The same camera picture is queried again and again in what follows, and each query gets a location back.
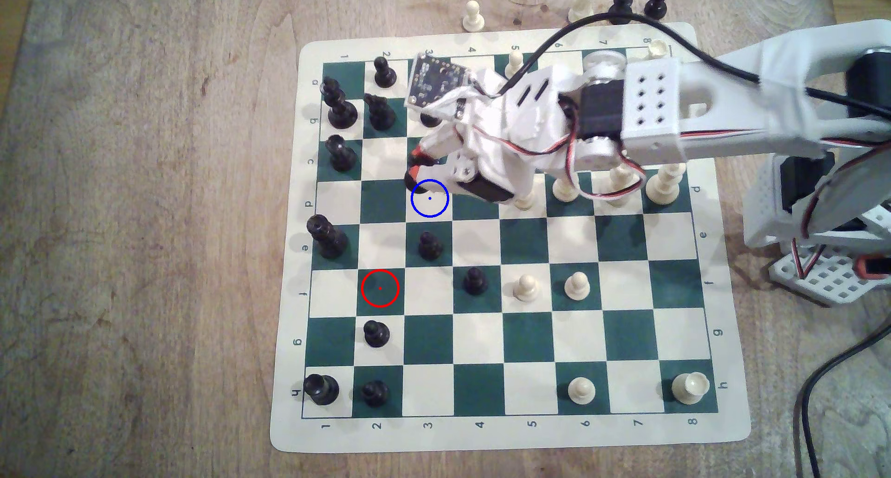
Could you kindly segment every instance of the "white pawn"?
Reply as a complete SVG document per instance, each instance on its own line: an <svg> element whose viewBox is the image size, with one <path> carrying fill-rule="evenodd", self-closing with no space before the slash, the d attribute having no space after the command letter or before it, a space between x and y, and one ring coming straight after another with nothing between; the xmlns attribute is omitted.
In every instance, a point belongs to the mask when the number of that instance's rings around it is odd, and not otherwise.
<svg viewBox="0 0 891 478"><path fill-rule="evenodd" d="M575 182L578 183L578 176L574 176ZM578 189L574 188L565 178L557 177L554 185L551 187L554 197L564 203L571 203L578 197Z"/></svg>
<svg viewBox="0 0 891 478"><path fill-rule="evenodd" d="M572 7L569 8L570 22L575 22L588 15L594 15L594 6L591 4L591 0L575 0Z"/></svg>
<svg viewBox="0 0 891 478"><path fill-rule="evenodd" d="M538 297L538 281L529 275L523 275L513 287L513 296L522 302L532 302Z"/></svg>
<svg viewBox="0 0 891 478"><path fill-rule="evenodd" d="M511 50L507 57L507 65L504 66L504 77L513 78L513 75L517 74L517 70L521 67L523 67L523 54L519 50Z"/></svg>
<svg viewBox="0 0 891 478"><path fill-rule="evenodd" d="M684 178L684 172L687 165L684 163L675 163L672 165L662 165L656 175L647 181L647 197L650 201L658 205L667 205L677 199L677 195L681 193L678 183Z"/></svg>
<svg viewBox="0 0 891 478"><path fill-rule="evenodd" d="M594 388L594 382L585 379L585 377L576 377L569 383L569 399L579 405L587 405L594 399L597 390Z"/></svg>
<svg viewBox="0 0 891 478"><path fill-rule="evenodd" d="M585 276L585 273L577 272L566 278L566 282L563 284L563 291L566 292L569 299L581 301L591 293L591 284L588 283L588 277Z"/></svg>
<svg viewBox="0 0 891 478"><path fill-rule="evenodd" d="M467 15L464 15L464 19L461 21L461 25L467 32L479 32L483 30L485 26L485 20L483 16L479 14L479 3L476 1L469 1L466 5Z"/></svg>
<svg viewBox="0 0 891 478"><path fill-rule="evenodd" d="M711 385L708 377L699 372L680 374L671 381L671 393L674 394L675 400L685 405L692 405L702 400Z"/></svg>

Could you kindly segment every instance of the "chessboard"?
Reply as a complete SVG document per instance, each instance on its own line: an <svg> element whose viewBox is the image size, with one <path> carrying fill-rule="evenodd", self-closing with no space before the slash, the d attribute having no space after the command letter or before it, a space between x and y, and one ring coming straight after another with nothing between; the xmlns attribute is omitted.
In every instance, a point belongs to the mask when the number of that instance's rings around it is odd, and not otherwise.
<svg viewBox="0 0 891 478"><path fill-rule="evenodd" d="M668 24L695 43L686 23ZM749 435L749 405L730 290L723 222L712 160L688 163L677 200L657 205L635 193L623 206L551 193L536 176L530 210L459 194L412 194L403 177L409 153L429 131L407 111L407 77L419 52L467 68L504 73L511 50L526 58L554 30L484 32L400 39L352 39L306 45L299 58L284 274L275 354L271 439L278 450L313 453L485 450L718 442ZM693 60L644 25L581 28L542 55L582 72L588 52L610 49L629 62L648 44ZM395 85L374 82L382 55ZM358 110L356 123L328 122L320 83L340 82ZM387 97L395 124L375 130L364 93ZM347 172L331 167L324 141L342 136L356 153ZM656 170L648 169L648 176ZM583 172L597 190L607 172ZM349 247L323 258L306 222L322 214ZM418 255L422 232L443 254ZM488 289L469 295L469 267ZM576 271L591 292L570 300ZM532 302L513 297L517 279L541 284ZM390 337L364 340L373 319ZM695 404L674 398L681 373L701 372L711 387ZM304 379L329 375L337 399L318 405ZM580 405L568 383L590 379L594 400ZM386 403L359 392L383 381Z"/></svg>

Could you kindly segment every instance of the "black cable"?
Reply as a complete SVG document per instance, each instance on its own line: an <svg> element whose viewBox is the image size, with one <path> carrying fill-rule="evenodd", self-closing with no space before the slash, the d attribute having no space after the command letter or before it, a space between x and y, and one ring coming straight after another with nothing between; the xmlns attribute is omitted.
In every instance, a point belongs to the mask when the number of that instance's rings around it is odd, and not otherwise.
<svg viewBox="0 0 891 478"><path fill-rule="evenodd" d="M532 55L529 56L529 59L526 61L526 63L524 63L517 70L516 74L514 74L513 76L510 77L510 79L507 80L507 83L505 83L504 86L502 86L501 89L498 90L497 96L490 96L490 97L503 96L511 87L513 87L514 85L516 85L518 83L519 79L522 78L523 75L526 74L527 71L529 71L529 68L532 67L532 64L534 64L538 60L538 58L542 56L542 53L546 52L547 49L551 47L551 45L553 45L554 43L557 43L557 41L559 41L561 38L563 38L564 36L566 36L567 34L569 34L570 32L572 32L578 28L583 28L589 24L593 24L595 22L599 22L601 20L607 20L607 19L629 19L629 20L634 20L634 21L637 21L637 22L640 22L643 24L647 24L648 26L651 26L652 28L656 28L656 29L662 31L663 33L665 33L666 36L668 36L669 38L676 41L678 43L678 45L680 45L683 48L685 48L686 50L690 51L690 53L696 55L696 57L698 57L699 60L706 63L707 65L709 65L719 71L730 74L731 76L735 76L737 78L744 79L751 83L758 84L761 82L761 76L759 76L758 74L754 74L753 72L741 70L741 69L735 68L727 63L719 61L718 59L709 55L708 53L705 53L704 51L696 48L696 46L691 44L689 41L685 40L684 37L682 37L678 33L674 32L674 30L672 28L665 26L658 20L653 20L650 17L647 17L645 15L639 15L637 13L604 12L604 13L596 13L594 15L589 15L587 17L579 19L575 22L572 22L568 26L564 26L559 31L555 32L553 35L551 35L551 37L548 40L545 40L544 43L542 43L542 45L538 48L538 50L534 51L532 53ZM828 101L831 103L838 103L838 104L841 104L841 105L847 106L847 107L857 108L859 110L862 110L862 111L872 114L874 116L878 116L880 118L884 118L884 119L891 121L891 110L886 109L884 107L880 107L880 106L877 106L877 105L874 105L871 103L865 103L863 101L858 101L858 100L853 99L848 96L842 96L840 94L833 94L832 92L827 92L825 90L819 90L817 88L806 88L805 93L807 93L809 97L814 97L815 99L820 99L820 100Z"/></svg>
<svg viewBox="0 0 891 478"><path fill-rule="evenodd" d="M814 390L817 381L829 373L831 369L837 367L843 361L851 358L860 351L874 345L876 342L881 341L885 336L888 336L888 334L891 334L891 324L886 325L884 328L879 328L859 343L824 363L820 368L815 370L810 377L808 377L805 385L801 388L801 429L805 434L807 458L811 461L811 472L814 474L814 478L820 478L820 466L817 463L817 452L814 449L814 441L811 438L811 423L807 418L807 405L811 400L811 391Z"/></svg>

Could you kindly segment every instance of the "wooden table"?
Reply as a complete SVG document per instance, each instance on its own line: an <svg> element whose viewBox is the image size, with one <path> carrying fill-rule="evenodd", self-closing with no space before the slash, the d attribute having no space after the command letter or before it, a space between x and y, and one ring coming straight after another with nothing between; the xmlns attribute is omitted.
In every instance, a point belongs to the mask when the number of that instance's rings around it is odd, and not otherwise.
<svg viewBox="0 0 891 478"><path fill-rule="evenodd" d="M757 157L719 163L748 439L340 456L270 445L297 54L319 39L459 32L465 1L34 0L0 125L0 474L795 472L797 390L888 301L825 309L765 281L778 253L741 241ZM512 30L561 26L572 0L478 1L488 28ZM715 54L833 21L830 0L668 6ZM891 472L889 366L885 342L820 382L827 475Z"/></svg>

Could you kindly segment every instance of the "blue circle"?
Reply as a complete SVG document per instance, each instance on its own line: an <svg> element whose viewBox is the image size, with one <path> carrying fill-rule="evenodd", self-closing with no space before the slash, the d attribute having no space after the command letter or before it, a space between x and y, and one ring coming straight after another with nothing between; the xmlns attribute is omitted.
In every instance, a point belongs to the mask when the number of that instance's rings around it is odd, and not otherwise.
<svg viewBox="0 0 891 478"><path fill-rule="evenodd" d="M425 182L436 182L437 184L439 184L439 187L443 188L443 191L445 191L445 206L443 207L443 210L439 211L439 213L435 213L433 215L427 215L426 213L420 213L420 210L418 210L418 207L414 206L414 192L417 191L418 187L420 187L420 185ZM420 182L418 182L418 184L414 185L414 189L412 189L411 200L412 200L412 208L414 209L414 211L418 212L418 214L420 214L422 217L426 217L428 219L433 218L433 217L439 217L448 208L448 189L446 189L446 186L443 185L443 183L441 183L439 180L434 180L432 178L425 178L424 180L421 180Z"/></svg>

